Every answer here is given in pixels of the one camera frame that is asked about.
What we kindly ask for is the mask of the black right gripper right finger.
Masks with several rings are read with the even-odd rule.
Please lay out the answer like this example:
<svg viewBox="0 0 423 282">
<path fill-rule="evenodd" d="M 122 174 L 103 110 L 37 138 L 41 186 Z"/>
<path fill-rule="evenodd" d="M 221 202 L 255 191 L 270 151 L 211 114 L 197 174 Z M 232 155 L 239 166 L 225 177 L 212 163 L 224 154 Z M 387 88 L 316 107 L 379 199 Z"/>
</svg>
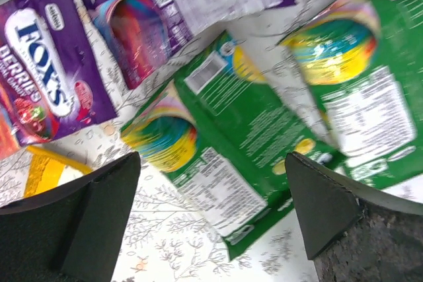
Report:
<svg viewBox="0 0 423 282">
<path fill-rule="evenodd" d="M 293 152 L 285 161 L 305 251 L 319 281 L 421 281 L 422 204 Z"/>
</svg>

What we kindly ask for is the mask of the small green yellow candy packet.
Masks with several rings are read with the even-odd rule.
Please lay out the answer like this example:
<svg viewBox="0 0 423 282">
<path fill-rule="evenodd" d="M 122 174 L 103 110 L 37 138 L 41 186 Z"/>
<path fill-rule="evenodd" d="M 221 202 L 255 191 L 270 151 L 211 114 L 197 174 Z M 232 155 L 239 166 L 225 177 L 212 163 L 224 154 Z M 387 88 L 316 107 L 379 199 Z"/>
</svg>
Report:
<svg viewBox="0 0 423 282">
<path fill-rule="evenodd" d="M 284 105 L 228 32 L 165 82 L 121 129 L 240 256 L 292 209 L 285 159 L 343 156 Z"/>
</svg>

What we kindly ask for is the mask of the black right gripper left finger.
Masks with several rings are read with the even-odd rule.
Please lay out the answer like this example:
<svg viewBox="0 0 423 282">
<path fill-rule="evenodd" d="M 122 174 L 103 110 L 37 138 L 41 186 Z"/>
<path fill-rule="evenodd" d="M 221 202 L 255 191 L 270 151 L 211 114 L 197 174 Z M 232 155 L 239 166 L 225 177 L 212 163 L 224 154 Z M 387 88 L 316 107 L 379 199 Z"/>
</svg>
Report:
<svg viewBox="0 0 423 282">
<path fill-rule="evenodd" d="M 111 281 L 141 170 L 132 152 L 1 208 L 2 281 Z"/>
</svg>

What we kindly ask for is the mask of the yellow snack packet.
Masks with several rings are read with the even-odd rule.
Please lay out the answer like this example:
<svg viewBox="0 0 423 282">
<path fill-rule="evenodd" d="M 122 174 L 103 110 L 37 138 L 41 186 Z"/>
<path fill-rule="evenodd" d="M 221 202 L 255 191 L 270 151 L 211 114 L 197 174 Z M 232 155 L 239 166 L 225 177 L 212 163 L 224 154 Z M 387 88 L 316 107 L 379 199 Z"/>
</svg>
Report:
<svg viewBox="0 0 423 282">
<path fill-rule="evenodd" d="M 44 193 L 93 171 L 83 163 L 42 147 L 28 146 L 26 151 L 32 156 L 24 198 Z"/>
</svg>

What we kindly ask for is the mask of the purple Fox's berries candy bag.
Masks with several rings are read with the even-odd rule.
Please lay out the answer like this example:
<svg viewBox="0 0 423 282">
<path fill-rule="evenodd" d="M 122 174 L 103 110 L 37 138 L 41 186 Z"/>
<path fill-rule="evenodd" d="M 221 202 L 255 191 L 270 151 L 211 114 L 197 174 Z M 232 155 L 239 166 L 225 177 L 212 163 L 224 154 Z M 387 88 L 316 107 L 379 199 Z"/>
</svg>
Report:
<svg viewBox="0 0 423 282">
<path fill-rule="evenodd" d="M 1 157 L 116 117 L 73 0 L 1 5 Z"/>
</svg>

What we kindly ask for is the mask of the green snack packet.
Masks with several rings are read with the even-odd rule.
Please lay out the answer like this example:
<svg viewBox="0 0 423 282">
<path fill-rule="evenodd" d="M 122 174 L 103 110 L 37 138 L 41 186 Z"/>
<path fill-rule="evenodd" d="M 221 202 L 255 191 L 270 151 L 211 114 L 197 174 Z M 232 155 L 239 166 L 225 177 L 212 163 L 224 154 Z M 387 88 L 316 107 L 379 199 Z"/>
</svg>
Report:
<svg viewBox="0 0 423 282">
<path fill-rule="evenodd" d="M 347 176 L 382 190 L 422 173 L 422 0 L 336 0 L 281 44 Z"/>
</svg>

